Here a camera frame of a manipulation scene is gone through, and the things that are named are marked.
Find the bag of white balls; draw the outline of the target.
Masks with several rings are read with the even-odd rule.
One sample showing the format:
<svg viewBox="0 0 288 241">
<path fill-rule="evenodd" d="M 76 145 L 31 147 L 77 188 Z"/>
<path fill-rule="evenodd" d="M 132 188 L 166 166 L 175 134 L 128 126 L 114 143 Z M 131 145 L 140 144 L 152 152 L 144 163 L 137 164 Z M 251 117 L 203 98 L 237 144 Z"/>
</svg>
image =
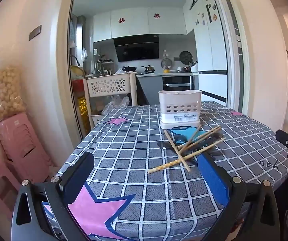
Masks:
<svg viewBox="0 0 288 241">
<path fill-rule="evenodd" d="M 0 69 L 0 122 L 26 111 L 21 92 L 21 73 L 18 67 Z"/>
</svg>

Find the white plastic utensil holder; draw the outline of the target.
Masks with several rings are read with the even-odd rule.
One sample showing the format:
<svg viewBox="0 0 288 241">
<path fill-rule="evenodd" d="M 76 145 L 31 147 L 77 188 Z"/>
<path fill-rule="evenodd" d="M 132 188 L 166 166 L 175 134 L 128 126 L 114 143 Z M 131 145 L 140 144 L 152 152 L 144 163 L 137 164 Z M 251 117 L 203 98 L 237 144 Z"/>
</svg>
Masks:
<svg viewBox="0 0 288 241">
<path fill-rule="evenodd" d="M 159 91 L 160 126 L 164 130 L 200 125 L 201 91 Z"/>
</svg>

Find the white perforated storage cart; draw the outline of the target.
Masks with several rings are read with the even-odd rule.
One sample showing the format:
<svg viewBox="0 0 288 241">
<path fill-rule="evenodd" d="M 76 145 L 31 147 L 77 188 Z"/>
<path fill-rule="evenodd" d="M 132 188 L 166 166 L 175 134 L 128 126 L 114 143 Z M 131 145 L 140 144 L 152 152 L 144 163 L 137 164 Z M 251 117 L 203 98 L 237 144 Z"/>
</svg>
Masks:
<svg viewBox="0 0 288 241">
<path fill-rule="evenodd" d="M 126 95 L 131 94 L 132 106 L 137 106 L 137 85 L 135 72 L 124 72 L 123 74 L 114 74 L 83 79 L 88 119 L 91 129 L 94 129 L 94 123 L 91 109 L 91 98 Z"/>
</svg>

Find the black range hood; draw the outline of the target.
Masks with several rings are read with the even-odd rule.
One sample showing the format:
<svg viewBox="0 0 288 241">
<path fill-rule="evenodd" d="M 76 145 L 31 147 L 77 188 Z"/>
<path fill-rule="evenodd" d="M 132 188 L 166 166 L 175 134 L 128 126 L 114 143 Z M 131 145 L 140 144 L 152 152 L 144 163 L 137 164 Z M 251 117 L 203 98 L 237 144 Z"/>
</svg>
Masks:
<svg viewBox="0 0 288 241">
<path fill-rule="evenodd" d="M 114 38 L 119 62 L 159 58 L 159 35 L 145 34 Z"/>
</svg>

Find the black built-in oven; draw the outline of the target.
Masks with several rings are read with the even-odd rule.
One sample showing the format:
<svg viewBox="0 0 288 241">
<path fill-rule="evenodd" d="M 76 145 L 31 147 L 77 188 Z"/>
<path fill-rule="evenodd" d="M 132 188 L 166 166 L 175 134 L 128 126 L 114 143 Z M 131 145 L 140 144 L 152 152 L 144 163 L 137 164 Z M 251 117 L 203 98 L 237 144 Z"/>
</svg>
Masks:
<svg viewBox="0 0 288 241">
<path fill-rule="evenodd" d="M 163 76 L 163 90 L 184 91 L 193 88 L 190 76 Z"/>
</svg>

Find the pink stacked plastic stools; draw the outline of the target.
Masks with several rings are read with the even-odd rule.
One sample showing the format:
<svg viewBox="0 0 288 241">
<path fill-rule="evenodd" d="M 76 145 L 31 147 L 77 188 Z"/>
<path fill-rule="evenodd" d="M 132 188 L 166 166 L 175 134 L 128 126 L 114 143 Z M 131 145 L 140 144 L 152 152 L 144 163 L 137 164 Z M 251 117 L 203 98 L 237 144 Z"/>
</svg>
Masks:
<svg viewBox="0 0 288 241">
<path fill-rule="evenodd" d="M 0 210 L 11 219 L 21 182 L 44 182 L 53 163 L 26 113 L 0 122 L 0 146 Z"/>
</svg>

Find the white upper cabinets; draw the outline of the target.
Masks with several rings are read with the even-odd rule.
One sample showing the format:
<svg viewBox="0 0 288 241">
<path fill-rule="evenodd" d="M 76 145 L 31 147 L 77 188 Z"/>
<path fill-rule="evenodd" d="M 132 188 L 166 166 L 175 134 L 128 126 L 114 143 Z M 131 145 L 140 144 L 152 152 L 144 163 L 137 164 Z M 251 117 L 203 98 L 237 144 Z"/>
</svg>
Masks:
<svg viewBox="0 0 288 241">
<path fill-rule="evenodd" d="M 93 42 L 147 34 L 187 34 L 183 9 L 138 7 L 93 16 Z"/>
</svg>

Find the grey checkered tablecloth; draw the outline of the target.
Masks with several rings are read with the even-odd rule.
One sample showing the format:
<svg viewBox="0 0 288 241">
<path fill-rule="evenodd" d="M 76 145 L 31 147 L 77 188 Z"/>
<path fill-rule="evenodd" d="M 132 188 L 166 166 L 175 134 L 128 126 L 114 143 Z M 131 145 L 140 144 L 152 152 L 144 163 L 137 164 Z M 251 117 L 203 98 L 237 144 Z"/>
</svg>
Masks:
<svg viewBox="0 0 288 241">
<path fill-rule="evenodd" d="M 269 127 L 209 101 L 201 104 L 201 129 L 219 127 L 208 150 L 215 163 L 246 183 L 267 180 L 277 189 L 288 177 L 287 149 Z M 116 108 L 83 139 L 58 171 L 85 153 L 94 156 L 86 179 L 91 201 L 90 240 L 201 239 L 223 210 L 191 158 L 183 165 L 160 145 L 157 105 Z"/>
</svg>

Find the dark translucent plastic spoon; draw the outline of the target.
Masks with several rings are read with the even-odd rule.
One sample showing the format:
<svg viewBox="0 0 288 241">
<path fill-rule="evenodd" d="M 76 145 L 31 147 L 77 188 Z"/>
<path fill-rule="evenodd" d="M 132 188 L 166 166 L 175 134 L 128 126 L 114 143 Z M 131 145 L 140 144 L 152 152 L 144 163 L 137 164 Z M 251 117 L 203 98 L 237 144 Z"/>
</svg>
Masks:
<svg viewBox="0 0 288 241">
<path fill-rule="evenodd" d="M 174 151 L 174 148 L 168 141 L 158 141 L 157 145 L 161 149 Z"/>
</svg>

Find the white refrigerator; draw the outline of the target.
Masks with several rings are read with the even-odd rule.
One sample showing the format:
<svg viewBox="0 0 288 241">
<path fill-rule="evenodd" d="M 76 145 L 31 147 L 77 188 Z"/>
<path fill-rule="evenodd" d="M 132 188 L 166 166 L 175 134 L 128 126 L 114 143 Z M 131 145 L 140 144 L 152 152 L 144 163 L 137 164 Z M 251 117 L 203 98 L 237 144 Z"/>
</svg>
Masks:
<svg viewBox="0 0 288 241">
<path fill-rule="evenodd" d="M 197 0 L 192 10 L 201 100 L 226 106 L 228 67 L 219 10 L 215 0 Z"/>
</svg>

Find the black wok on stove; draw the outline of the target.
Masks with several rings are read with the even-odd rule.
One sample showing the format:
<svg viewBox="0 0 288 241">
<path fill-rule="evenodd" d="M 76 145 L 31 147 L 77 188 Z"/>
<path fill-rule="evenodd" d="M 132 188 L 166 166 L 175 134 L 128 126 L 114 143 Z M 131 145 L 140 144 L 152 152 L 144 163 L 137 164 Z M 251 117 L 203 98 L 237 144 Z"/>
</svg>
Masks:
<svg viewBox="0 0 288 241">
<path fill-rule="evenodd" d="M 122 67 L 122 70 L 124 71 L 124 72 L 130 72 L 130 71 L 132 71 L 132 72 L 136 72 L 136 67 L 132 67 L 132 66 L 123 66 Z"/>
</svg>

